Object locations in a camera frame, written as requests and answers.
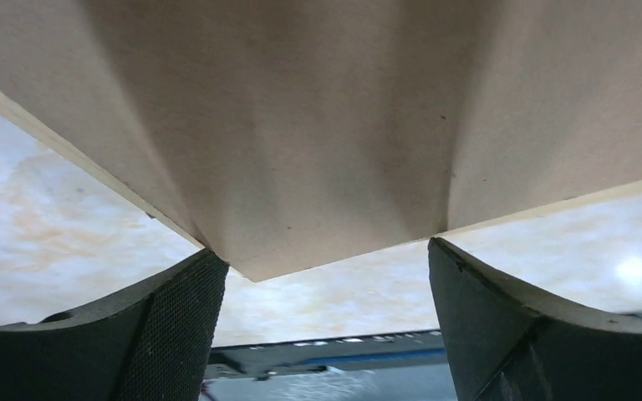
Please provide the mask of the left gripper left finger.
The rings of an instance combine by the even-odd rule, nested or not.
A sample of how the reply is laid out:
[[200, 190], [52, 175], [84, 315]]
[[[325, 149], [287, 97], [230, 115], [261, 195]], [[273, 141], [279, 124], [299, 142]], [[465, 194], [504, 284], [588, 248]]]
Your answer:
[[0, 400], [195, 400], [228, 265], [199, 251], [37, 323], [0, 326]]

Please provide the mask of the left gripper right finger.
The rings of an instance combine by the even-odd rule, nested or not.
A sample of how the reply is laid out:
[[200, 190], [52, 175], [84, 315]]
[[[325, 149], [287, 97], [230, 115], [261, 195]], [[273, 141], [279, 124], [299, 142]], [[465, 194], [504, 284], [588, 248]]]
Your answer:
[[559, 297], [441, 238], [428, 262], [460, 400], [642, 400], [642, 313]]

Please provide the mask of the brown backing board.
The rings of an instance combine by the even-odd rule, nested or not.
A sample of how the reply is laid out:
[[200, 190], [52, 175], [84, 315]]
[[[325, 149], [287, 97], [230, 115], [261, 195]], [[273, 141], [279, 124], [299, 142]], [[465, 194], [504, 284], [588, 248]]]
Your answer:
[[642, 180], [642, 1], [0, 1], [0, 91], [260, 282]]

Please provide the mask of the light wooden picture frame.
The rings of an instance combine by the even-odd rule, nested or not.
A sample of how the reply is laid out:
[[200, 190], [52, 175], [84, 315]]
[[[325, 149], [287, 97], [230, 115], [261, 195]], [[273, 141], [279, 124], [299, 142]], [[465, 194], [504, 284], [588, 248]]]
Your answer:
[[[20, 104], [14, 102], [6, 94], [0, 91], [0, 115], [12, 124], [28, 133], [45, 146], [62, 155], [66, 160], [77, 165], [80, 169], [93, 176], [111, 190], [117, 192], [127, 201], [140, 208], [143, 212], [150, 214], [162, 224], [169, 227], [178, 235], [186, 238], [192, 244], [199, 247], [209, 247], [207, 239], [201, 234], [191, 235], [182, 226], [175, 223], [163, 212], [155, 208], [140, 195], [133, 191], [126, 183], [118, 180], [105, 169], [97, 165], [87, 155], [78, 150], [75, 146], [62, 138], [58, 133], [50, 129], [46, 124], [34, 117]], [[514, 221], [524, 221], [539, 216], [547, 216], [567, 210], [574, 210], [599, 203], [616, 201], [618, 199], [642, 195], [642, 180], [626, 185], [619, 185], [607, 190], [597, 191], [587, 195], [581, 195], [570, 199], [554, 202], [549, 205], [535, 207], [525, 211], [519, 211], [507, 216], [501, 216], [489, 221], [482, 221], [470, 226], [463, 226], [449, 231], [441, 232], [440, 236], [454, 236], [467, 231], [475, 231], [491, 226], [498, 226]]]

